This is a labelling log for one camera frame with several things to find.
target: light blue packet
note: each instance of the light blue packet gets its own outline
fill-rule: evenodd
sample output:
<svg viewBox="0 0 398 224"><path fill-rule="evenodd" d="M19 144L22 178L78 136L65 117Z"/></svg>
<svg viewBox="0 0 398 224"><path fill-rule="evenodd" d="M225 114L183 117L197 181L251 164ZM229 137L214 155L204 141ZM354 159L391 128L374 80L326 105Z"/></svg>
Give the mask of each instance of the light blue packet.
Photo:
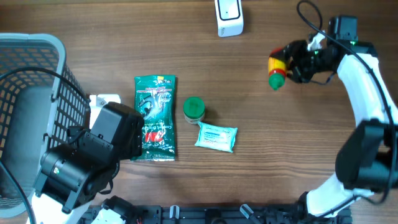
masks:
<svg viewBox="0 0 398 224"><path fill-rule="evenodd" d="M195 146L233 152L235 136L238 128L222 128L198 122L200 127L198 141Z"/></svg>

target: gray wire basket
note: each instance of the gray wire basket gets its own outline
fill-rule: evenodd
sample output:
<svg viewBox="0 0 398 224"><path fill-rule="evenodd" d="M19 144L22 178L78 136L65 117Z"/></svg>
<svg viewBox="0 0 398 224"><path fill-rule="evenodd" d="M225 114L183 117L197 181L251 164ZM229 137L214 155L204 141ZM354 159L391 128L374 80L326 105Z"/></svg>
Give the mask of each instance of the gray wire basket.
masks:
<svg viewBox="0 0 398 224"><path fill-rule="evenodd" d="M0 73L19 67L42 67L70 80L65 47L48 34L0 34ZM0 80L0 159L28 199L43 153L65 143L67 128L83 126L89 106L59 78L43 72L19 72ZM0 218L25 211L17 190L0 172Z"/></svg>

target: wooden table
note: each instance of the wooden table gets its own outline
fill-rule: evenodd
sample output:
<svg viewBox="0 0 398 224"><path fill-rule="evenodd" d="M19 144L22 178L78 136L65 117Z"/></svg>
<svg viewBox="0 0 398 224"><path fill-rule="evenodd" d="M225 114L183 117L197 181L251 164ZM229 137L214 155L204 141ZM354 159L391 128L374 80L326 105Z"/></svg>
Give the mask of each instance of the wooden table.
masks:
<svg viewBox="0 0 398 224"><path fill-rule="evenodd" d="M324 29L332 16L359 17L359 39L376 46L384 81L397 100L398 1L315 2ZM86 92L117 93L129 106L135 76L178 77L177 161L123 161L112 195L134 205L292 203L333 173L336 154L355 126L338 78L327 86L287 81L279 91L268 85L271 50L312 32L296 3L243 1L244 33L224 39L217 36L213 1L4 6L0 31L56 35ZM304 11L317 22L314 12ZM205 101L206 122L238 127L233 154L193 146L199 128L182 113L189 96ZM110 196L98 195L94 204ZM393 192L379 207L356 203L354 222L396 223L397 202Z"/></svg>

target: green bottle cap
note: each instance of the green bottle cap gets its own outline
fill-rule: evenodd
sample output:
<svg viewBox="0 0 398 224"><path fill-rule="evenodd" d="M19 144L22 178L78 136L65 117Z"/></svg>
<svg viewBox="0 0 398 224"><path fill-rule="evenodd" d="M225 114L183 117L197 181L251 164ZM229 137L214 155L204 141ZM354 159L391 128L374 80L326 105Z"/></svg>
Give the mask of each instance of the green bottle cap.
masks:
<svg viewBox="0 0 398 224"><path fill-rule="evenodd" d="M285 84L285 78L282 74L274 73L269 77L268 84L276 91Z"/></svg>
<svg viewBox="0 0 398 224"><path fill-rule="evenodd" d="M205 114L205 103L199 97L189 97L184 103L184 114L190 119L199 119Z"/></svg>

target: packaging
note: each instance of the packaging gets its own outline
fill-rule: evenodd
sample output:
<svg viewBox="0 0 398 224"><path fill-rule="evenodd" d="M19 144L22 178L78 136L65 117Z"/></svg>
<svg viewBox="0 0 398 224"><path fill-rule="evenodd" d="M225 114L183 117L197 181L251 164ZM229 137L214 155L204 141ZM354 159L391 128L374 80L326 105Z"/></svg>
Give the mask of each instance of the packaging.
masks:
<svg viewBox="0 0 398 224"><path fill-rule="evenodd" d="M195 146L207 147L224 152L233 152L237 128L222 128L198 122L200 131Z"/></svg>
<svg viewBox="0 0 398 224"><path fill-rule="evenodd" d="M134 109L144 117L142 156L131 160L174 161L175 75L149 75L134 78Z"/></svg>

